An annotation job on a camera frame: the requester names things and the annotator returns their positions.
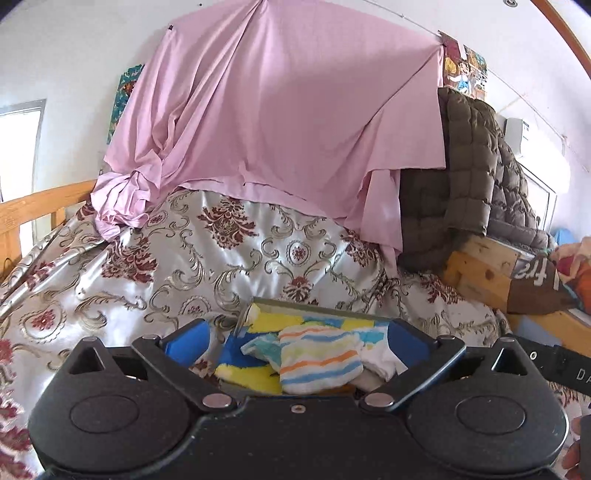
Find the curved wooden trim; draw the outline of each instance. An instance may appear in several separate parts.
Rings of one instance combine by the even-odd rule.
[[[0,235],[63,207],[87,201],[95,184],[96,180],[81,181],[0,203]]]
[[[556,11],[556,9],[548,2],[548,0],[531,0],[531,2],[542,12],[542,14],[553,25],[556,31],[564,39],[566,44],[573,51],[574,56],[577,57],[584,70],[591,79],[591,59],[589,54],[585,51],[581,42],[577,39],[573,31]]]

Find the black circular cover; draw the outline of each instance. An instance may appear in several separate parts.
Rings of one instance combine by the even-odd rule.
[[[70,471],[142,467],[174,448],[189,426],[180,395],[123,375],[72,375],[50,389],[31,415],[31,440],[40,457]]]
[[[407,425],[446,466],[480,476],[522,475],[549,465],[567,433],[558,402],[531,392],[523,377],[495,372],[444,383],[413,400]]]

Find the pink cloth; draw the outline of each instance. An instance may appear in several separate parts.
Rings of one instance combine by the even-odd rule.
[[[144,67],[92,204],[106,239],[176,187],[336,219],[402,250],[401,168],[444,168],[441,45],[316,0],[225,2]]]

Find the screw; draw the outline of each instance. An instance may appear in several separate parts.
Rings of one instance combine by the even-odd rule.
[[[232,397],[225,393],[210,393],[203,397],[202,403],[207,408],[228,408],[232,405]]]
[[[291,412],[292,413],[304,413],[306,411],[306,407],[303,405],[292,405]]]
[[[394,398],[387,393],[370,393],[363,400],[367,405],[374,408],[388,408],[394,405]]]

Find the wooden plank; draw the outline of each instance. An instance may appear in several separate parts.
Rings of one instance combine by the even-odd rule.
[[[53,230],[58,225],[66,221],[66,209],[64,207],[56,210],[51,214],[51,229]]]
[[[20,228],[16,227],[8,232],[0,234],[0,260],[2,260],[2,272],[0,280],[4,280],[17,263],[21,261]]]
[[[591,357],[591,327],[577,320],[569,312],[554,312],[548,315],[526,315],[546,332],[562,340],[562,346]],[[515,331],[523,315],[508,315]]]
[[[587,75],[589,75],[589,78],[591,78],[591,58],[589,58],[586,50],[581,45],[581,42],[575,36],[568,24],[548,0],[531,0],[531,2],[538,8],[538,10],[540,10],[540,12],[542,12],[542,14],[560,34],[560,36],[574,53],[574,56],[577,57],[584,70],[587,72]]]
[[[447,260],[443,281],[447,283],[449,278],[453,281],[458,275],[459,281],[455,287],[461,295],[506,312],[511,285],[509,277],[471,255],[456,251]]]
[[[462,245],[460,251],[483,261],[506,277],[511,276],[515,262],[519,258],[519,252],[516,249],[485,236],[477,235],[472,235]]]
[[[0,234],[62,207],[87,201],[95,183],[96,180],[81,181],[0,203]]]

